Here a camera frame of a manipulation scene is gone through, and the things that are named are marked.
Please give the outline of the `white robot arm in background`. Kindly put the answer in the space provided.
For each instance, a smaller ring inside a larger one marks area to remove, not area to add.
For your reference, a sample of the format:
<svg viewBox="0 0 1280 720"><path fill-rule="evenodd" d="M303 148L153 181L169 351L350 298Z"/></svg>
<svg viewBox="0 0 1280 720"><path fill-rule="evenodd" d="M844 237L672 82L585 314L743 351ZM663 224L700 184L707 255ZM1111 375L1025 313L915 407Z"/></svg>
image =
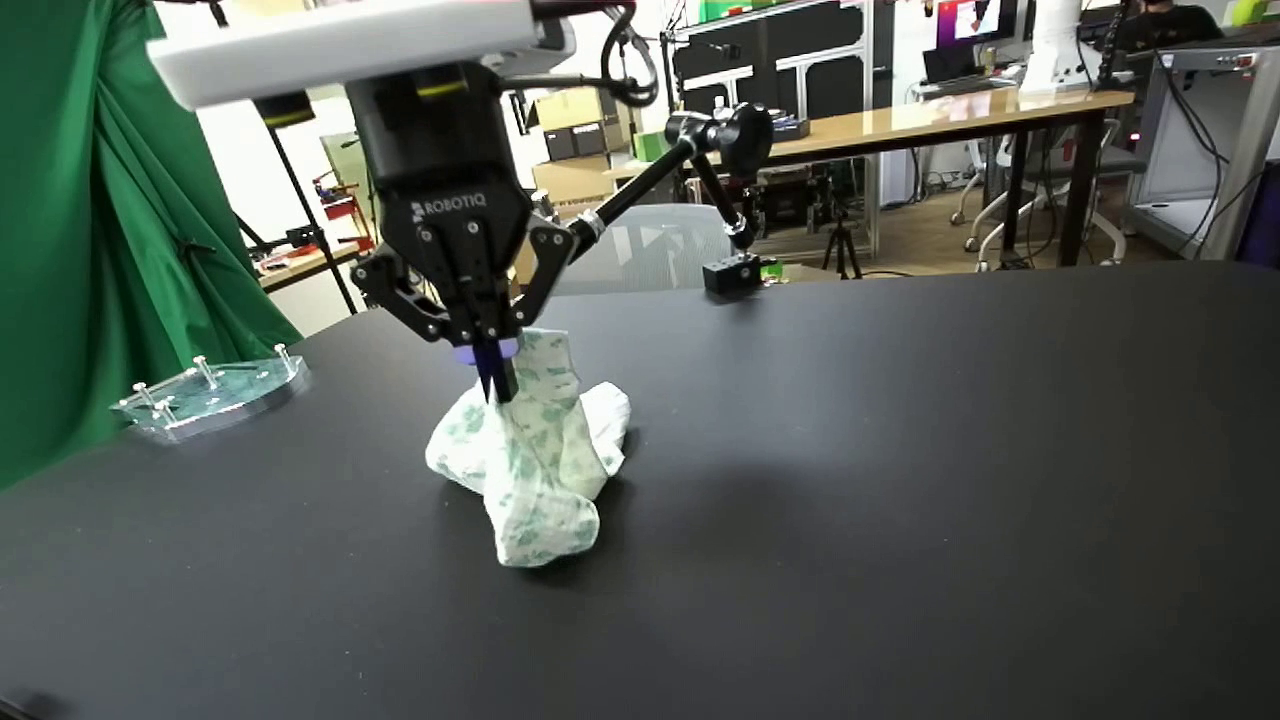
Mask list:
<svg viewBox="0 0 1280 720"><path fill-rule="evenodd" d="M1086 66L1076 47L1078 0L1026 0L1025 93L1082 88Z"/></svg>

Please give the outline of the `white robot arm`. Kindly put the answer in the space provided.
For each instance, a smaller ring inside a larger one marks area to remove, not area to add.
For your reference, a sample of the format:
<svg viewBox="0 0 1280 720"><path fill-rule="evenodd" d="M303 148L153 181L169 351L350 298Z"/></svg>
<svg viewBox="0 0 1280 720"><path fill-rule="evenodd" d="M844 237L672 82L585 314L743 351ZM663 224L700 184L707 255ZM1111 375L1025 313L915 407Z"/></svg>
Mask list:
<svg viewBox="0 0 1280 720"><path fill-rule="evenodd" d="M341 82L379 199L379 247L350 280L423 340L471 351L481 388L517 396L511 344L534 302L509 269L530 224L500 110L500 53L543 41L530 0L357 0L165 35L149 58L196 110Z"/></svg>

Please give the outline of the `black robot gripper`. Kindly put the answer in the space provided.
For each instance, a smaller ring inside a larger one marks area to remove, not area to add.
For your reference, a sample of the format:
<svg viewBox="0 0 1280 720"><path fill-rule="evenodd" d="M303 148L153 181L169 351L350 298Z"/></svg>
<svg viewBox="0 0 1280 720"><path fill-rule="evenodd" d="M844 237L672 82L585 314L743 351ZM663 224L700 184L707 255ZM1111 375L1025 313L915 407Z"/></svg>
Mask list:
<svg viewBox="0 0 1280 720"><path fill-rule="evenodd" d="M357 263L357 288L423 340L464 340L455 362L509 403L517 332L539 302L509 288L530 190L511 162L500 93L504 74L481 58L347 82L384 237Z"/></svg>

